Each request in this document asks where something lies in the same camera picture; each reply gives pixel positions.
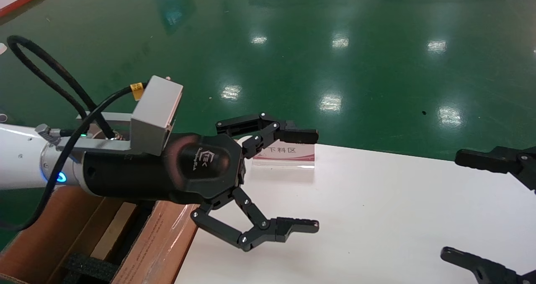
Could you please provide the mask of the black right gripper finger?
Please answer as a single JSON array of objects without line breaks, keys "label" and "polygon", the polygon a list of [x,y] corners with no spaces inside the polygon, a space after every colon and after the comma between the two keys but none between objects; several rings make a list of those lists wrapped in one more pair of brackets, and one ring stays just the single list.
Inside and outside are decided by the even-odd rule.
[{"label": "black right gripper finger", "polygon": [[490,152],[461,149],[456,153],[454,162],[491,173],[511,173],[528,190],[536,190],[536,147],[513,149],[497,146]]},{"label": "black right gripper finger", "polygon": [[520,275],[504,265],[452,247],[442,248],[441,259],[472,272],[479,284],[534,284],[536,282],[535,270]]}]

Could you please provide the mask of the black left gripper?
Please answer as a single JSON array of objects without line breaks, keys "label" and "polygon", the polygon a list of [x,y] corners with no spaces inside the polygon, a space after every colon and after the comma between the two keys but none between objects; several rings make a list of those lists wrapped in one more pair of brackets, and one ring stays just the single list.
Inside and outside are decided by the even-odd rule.
[{"label": "black left gripper", "polygon": [[244,174],[241,145],[225,134],[172,134],[160,155],[86,152],[82,160],[88,193],[177,204],[223,205]]}]

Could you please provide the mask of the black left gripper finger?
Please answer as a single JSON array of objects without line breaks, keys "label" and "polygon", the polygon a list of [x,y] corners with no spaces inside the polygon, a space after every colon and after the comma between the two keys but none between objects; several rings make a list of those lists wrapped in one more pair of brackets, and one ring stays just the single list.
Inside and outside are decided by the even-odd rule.
[{"label": "black left gripper finger", "polygon": [[[232,200],[251,221],[253,226],[248,231],[241,232],[209,215],[212,210],[222,208]],[[264,242],[285,243],[294,232],[315,234],[320,229],[317,220],[284,217],[267,219],[241,187],[234,187],[224,193],[222,200],[203,202],[191,213],[191,218],[203,231],[244,252],[251,251]]]},{"label": "black left gripper finger", "polygon": [[259,160],[313,160],[319,139],[315,129],[299,129],[292,121],[266,113],[218,121],[216,131],[230,137],[246,135],[243,157]]}]

